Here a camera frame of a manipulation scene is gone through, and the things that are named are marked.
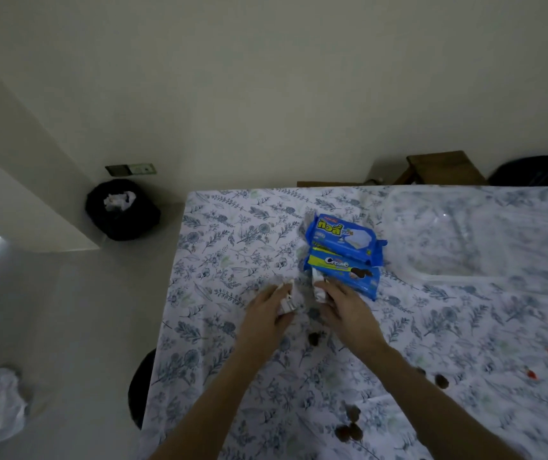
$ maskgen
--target wooden chair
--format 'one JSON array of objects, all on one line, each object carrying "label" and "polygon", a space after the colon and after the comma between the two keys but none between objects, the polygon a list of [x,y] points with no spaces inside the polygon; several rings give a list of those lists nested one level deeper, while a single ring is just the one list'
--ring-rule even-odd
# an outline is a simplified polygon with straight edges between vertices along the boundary
[{"label": "wooden chair", "polygon": [[406,157],[408,169],[394,185],[436,184],[451,186],[488,186],[489,182],[472,164],[464,151],[446,151]]}]

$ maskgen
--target black trash bin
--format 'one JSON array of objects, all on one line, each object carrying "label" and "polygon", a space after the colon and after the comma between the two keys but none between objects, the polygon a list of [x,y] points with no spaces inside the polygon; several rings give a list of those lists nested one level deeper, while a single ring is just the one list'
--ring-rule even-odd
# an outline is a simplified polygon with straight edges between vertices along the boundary
[{"label": "black trash bin", "polygon": [[[125,211],[108,211],[103,203],[109,195],[133,192],[135,200]],[[133,240],[159,223],[161,212],[140,186],[129,179],[104,182],[86,197],[86,212],[93,223],[112,240]]]}]

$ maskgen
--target floor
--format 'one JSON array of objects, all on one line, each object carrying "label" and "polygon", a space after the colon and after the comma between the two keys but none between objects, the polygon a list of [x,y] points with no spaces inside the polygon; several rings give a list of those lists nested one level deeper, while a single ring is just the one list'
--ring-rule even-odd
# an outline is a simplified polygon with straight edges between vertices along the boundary
[{"label": "floor", "polygon": [[127,387],[156,346],[183,206],[146,237],[34,254],[0,240],[0,365],[32,394],[0,459],[133,459]]}]

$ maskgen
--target food crumb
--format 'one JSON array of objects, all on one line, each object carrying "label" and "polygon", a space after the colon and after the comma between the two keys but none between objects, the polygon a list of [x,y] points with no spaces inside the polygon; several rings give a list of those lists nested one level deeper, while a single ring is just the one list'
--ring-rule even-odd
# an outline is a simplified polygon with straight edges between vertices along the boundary
[{"label": "food crumb", "polygon": [[363,431],[355,423],[351,423],[349,426],[351,432],[351,439],[354,441],[361,441],[363,439]]},{"label": "food crumb", "polygon": [[356,405],[347,405],[346,415],[352,423],[356,423],[356,422],[359,421],[359,414],[360,413],[361,413],[361,410],[359,410],[358,406],[356,406]]},{"label": "food crumb", "polygon": [[321,334],[319,334],[318,332],[311,332],[308,335],[308,342],[310,342],[310,345],[312,345],[313,347],[316,347],[317,345],[319,345],[320,337],[321,337]]},{"label": "food crumb", "polygon": [[351,438],[351,428],[347,425],[340,425],[334,431],[336,437],[342,442],[348,442]]},{"label": "food crumb", "polygon": [[436,386],[440,387],[440,389],[446,389],[449,387],[449,380],[441,374],[436,375],[434,382],[436,383]]}]

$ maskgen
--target white tablecloth with blue leaf pattern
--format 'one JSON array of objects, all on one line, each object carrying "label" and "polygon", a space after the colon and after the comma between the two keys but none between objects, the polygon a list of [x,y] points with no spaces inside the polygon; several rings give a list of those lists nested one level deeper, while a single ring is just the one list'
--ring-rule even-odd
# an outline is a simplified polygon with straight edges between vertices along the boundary
[{"label": "white tablecloth with blue leaf pattern", "polygon": [[[383,232],[392,187],[256,189],[189,194],[165,304],[140,441],[146,459],[229,357],[246,303],[272,277],[294,278],[305,303],[245,394],[219,458],[430,458],[378,379],[323,326],[301,273],[310,213]],[[500,210],[548,214],[548,188],[476,188]],[[385,338],[526,458],[548,458],[548,251],[497,286],[410,285],[383,269],[370,307]],[[526,293],[542,284],[542,294]],[[321,332],[312,347],[310,332]],[[341,443],[344,403],[361,410],[361,442]]]}]

